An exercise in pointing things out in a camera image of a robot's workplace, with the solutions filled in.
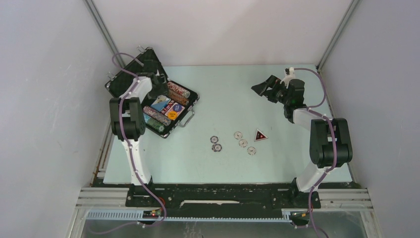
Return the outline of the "blue card deck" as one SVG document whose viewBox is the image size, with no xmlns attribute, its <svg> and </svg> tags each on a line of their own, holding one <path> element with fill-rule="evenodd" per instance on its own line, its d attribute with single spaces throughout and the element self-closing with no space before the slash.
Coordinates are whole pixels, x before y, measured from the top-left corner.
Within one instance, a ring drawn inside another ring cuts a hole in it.
<svg viewBox="0 0 420 238">
<path fill-rule="evenodd" d="M 155 109 L 158 112 L 161 112 L 162 109 L 166 106 L 166 104 L 170 101 L 171 99 L 168 98 L 165 95 L 159 95 L 155 101 L 150 105 L 151 108 Z"/>
</svg>

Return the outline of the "blue small blind button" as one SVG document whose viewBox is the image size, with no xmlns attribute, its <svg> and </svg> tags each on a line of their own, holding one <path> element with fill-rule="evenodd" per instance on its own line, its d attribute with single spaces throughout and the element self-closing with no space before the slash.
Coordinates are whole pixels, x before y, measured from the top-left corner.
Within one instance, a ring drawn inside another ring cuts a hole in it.
<svg viewBox="0 0 420 238">
<path fill-rule="evenodd" d="M 184 107 L 180 104 L 174 104 L 172 109 L 173 109 L 173 111 L 179 113 L 179 112 L 183 111 Z"/>
</svg>

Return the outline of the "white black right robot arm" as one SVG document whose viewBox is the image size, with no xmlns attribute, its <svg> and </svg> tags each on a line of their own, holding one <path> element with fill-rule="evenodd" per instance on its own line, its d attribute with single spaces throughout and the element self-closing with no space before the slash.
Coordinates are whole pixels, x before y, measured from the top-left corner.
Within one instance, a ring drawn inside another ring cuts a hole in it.
<svg viewBox="0 0 420 238">
<path fill-rule="evenodd" d="M 316 191 L 331 171 L 351 162 L 353 148 L 348 122 L 344 118 L 329 118 L 307 106 L 305 83 L 300 79 L 291 76 L 279 79 L 272 75 L 251 89 L 270 102 L 281 103 L 285 118 L 310 132 L 311 161 L 295 178 L 296 189 L 288 193 L 289 203 L 301 207 L 308 200 L 307 193 Z"/>
</svg>

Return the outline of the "red black triangle token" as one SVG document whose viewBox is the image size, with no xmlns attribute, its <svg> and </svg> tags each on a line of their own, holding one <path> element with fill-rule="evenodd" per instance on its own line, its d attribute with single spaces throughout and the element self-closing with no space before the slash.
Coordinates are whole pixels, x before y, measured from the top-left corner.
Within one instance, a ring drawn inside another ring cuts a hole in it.
<svg viewBox="0 0 420 238">
<path fill-rule="evenodd" d="M 256 134 L 255 134 L 255 137 L 254 137 L 254 141 L 258 142 L 258 141 L 262 141 L 262 140 L 266 140 L 266 139 L 268 139 L 268 136 L 265 135 L 261 130 L 256 129 Z"/>
</svg>

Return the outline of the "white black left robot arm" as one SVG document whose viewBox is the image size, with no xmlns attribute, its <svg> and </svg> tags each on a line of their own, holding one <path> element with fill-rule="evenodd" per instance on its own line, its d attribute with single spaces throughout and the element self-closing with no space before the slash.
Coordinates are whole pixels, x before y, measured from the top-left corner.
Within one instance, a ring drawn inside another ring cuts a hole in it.
<svg viewBox="0 0 420 238">
<path fill-rule="evenodd" d="M 125 150 L 130 168 L 130 182 L 149 184 L 152 175 L 140 146 L 147 128 L 165 135 L 171 120 L 160 122 L 145 109 L 160 105 L 168 94 L 167 77 L 156 59 L 134 59 L 106 85 L 112 95 L 109 113 L 112 133 Z"/>
</svg>

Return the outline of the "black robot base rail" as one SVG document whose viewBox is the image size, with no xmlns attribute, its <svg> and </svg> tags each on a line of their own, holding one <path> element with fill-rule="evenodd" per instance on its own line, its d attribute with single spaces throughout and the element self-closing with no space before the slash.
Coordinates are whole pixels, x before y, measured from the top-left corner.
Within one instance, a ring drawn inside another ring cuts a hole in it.
<svg viewBox="0 0 420 238">
<path fill-rule="evenodd" d="M 127 207 L 164 206 L 173 218 L 281 218 L 282 211 L 319 209 L 318 192 L 300 192 L 291 183 L 131 185 Z"/>
</svg>

